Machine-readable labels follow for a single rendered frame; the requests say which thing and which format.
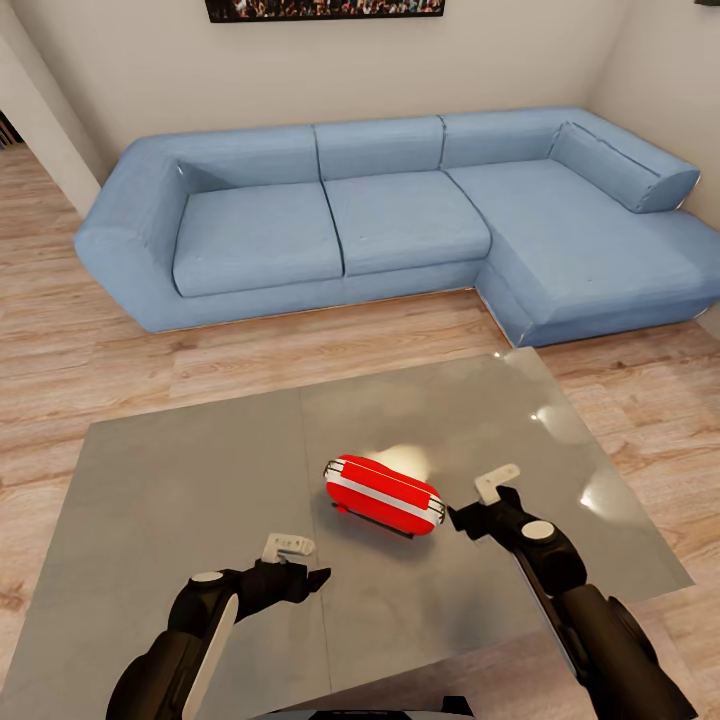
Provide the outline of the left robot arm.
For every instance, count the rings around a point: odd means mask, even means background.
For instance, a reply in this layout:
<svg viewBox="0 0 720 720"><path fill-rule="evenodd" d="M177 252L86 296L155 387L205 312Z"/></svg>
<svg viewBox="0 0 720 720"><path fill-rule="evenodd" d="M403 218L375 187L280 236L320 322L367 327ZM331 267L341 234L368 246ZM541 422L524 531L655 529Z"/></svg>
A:
<svg viewBox="0 0 720 720"><path fill-rule="evenodd" d="M283 553L313 556L313 540L271 533L262 559L188 580L172 605L168 631L121 675L106 720L194 720L235 623L281 600L300 604L331 568L307 571Z"/></svg>

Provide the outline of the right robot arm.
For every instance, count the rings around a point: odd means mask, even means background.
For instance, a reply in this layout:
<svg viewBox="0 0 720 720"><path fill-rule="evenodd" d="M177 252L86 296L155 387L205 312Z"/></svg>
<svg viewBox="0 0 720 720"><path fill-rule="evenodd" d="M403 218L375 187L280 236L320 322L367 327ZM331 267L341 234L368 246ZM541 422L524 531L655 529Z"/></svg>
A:
<svg viewBox="0 0 720 720"><path fill-rule="evenodd" d="M616 598L585 584L587 570L553 523L525 513L511 487L513 463L477 477L478 501L455 511L455 531L472 541L490 535L507 551L573 677L587 689L598 720L699 720L658 665L650 637Z"/></svg>

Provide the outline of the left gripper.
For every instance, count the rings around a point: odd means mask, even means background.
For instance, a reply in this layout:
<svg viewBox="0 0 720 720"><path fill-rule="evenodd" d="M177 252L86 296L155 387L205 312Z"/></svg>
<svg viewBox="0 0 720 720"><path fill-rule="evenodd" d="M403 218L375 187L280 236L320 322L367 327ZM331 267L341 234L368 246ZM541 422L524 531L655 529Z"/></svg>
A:
<svg viewBox="0 0 720 720"><path fill-rule="evenodd" d="M309 593L316 593L331 575L331 568L307 571L307 566L292 562L266 563L256 560L254 567L262 580L262 604L258 612L281 600L300 604Z"/></svg>

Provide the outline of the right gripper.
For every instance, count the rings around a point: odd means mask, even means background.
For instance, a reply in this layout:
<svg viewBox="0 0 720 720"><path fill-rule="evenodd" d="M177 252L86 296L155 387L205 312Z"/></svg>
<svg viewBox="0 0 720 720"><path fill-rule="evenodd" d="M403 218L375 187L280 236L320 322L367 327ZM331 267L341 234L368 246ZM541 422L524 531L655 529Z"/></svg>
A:
<svg viewBox="0 0 720 720"><path fill-rule="evenodd" d="M476 541L485 535L490 535L493 539L496 539L494 524L496 524L498 518L504 516L506 512L525 514L514 489L511 487L501 488L501 492L498 492L498 494L501 500L494 505L486 506L476 501L458 511L447 505L446 510L449 512L455 531L465 529L472 541Z"/></svg>

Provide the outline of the radio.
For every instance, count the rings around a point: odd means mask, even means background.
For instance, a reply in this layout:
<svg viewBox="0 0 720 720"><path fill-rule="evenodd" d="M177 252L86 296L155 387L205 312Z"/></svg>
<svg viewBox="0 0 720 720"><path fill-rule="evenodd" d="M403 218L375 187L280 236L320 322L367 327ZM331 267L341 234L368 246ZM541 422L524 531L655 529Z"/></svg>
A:
<svg viewBox="0 0 720 720"><path fill-rule="evenodd" d="M333 507L412 540L443 524L446 507L425 482L369 458L340 456L323 474Z"/></svg>

